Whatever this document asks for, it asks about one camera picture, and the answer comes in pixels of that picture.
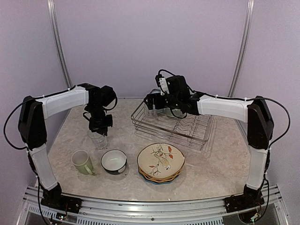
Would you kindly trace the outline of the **clear glass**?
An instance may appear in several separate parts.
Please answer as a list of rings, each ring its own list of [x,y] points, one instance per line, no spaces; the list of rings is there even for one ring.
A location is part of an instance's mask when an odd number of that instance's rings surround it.
[[[88,136],[92,140],[96,149],[101,150],[107,147],[107,138],[97,132],[88,131]]]
[[[156,110],[156,109],[148,110],[147,114],[148,114],[148,116],[150,116],[150,117],[157,117],[157,116],[158,116],[158,113],[157,113],[157,110]]]

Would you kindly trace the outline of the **green mug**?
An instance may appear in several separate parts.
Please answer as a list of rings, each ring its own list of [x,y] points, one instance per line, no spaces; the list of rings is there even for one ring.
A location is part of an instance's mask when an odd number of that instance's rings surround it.
[[[87,151],[77,150],[72,154],[71,162],[79,173],[84,175],[96,175],[91,158]]]

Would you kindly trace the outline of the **dark blue bowl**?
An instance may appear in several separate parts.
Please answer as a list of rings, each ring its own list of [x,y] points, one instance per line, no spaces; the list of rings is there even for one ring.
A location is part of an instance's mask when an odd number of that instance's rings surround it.
[[[102,156],[101,166],[109,174],[120,174],[126,169],[127,156],[121,150],[109,150]]]

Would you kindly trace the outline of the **beige plate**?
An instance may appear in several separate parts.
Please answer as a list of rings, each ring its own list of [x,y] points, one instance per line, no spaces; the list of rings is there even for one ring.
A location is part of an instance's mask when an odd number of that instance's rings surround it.
[[[138,166],[146,173],[154,172],[153,167],[163,172],[175,173],[185,163],[183,153],[167,143],[155,143],[145,147],[137,156]]]

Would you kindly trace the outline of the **blue dotted plate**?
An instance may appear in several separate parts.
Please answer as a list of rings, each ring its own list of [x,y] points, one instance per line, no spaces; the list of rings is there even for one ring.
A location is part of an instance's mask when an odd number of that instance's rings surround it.
[[[142,173],[141,171],[139,171],[139,174],[144,178],[145,181],[147,182],[151,182],[151,183],[154,183],[154,184],[165,184],[165,183],[170,183],[172,182],[173,180],[175,180],[180,174],[181,174],[181,171],[177,172],[176,174],[174,174],[173,176],[171,176],[170,178],[168,179],[165,179],[165,180],[156,180],[156,179],[153,179],[153,178],[149,178],[147,177],[144,173]]]

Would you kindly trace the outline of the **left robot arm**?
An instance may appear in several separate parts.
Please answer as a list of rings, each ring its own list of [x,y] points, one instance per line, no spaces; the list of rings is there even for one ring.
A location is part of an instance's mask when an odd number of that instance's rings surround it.
[[[108,105],[112,102],[118,102],[112,87],[98,87],[88,83],[46,96],[24,98],[18,130],[28,148],[29,161],[42,187],[43,198],[53,207],[62,208],[66,199],[61,194],[60,184],[53,174],[48,158],[46,121],[63,111],[84,106],[84,115],[90,115],[87,118],[89,130],[106,136],[108,128],[113,125],[112,115],[107,114]]]

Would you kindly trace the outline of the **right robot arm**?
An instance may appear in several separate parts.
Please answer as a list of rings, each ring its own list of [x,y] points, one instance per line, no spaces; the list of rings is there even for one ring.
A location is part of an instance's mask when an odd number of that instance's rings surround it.
[[[250,166],[240,204],[250,208],[259,198],[270,163],[274,121],[263,97],[227,98],[191,91],[181,75],[168,78],[157,75],[155,79],[160,92],[148,94],[143,100],[149,110],[179,109],[185,115],[214,115],[247,124]]]

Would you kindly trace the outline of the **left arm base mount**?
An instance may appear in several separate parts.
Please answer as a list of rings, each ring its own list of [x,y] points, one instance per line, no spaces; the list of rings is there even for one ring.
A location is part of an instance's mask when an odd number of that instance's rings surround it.
[[[47,200],[42,198],[41,204],[52,209],[78,214],[81,208],[82,199],[61,195],[58,200]]]

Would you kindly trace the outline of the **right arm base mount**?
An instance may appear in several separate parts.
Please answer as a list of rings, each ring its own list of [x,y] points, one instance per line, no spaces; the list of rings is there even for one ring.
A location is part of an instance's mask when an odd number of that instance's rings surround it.
[[[227,213],[250,209],[265,203],[264,198],[258,197],[256,200],[247,199],[244,195],[230,196],[224,199]]]

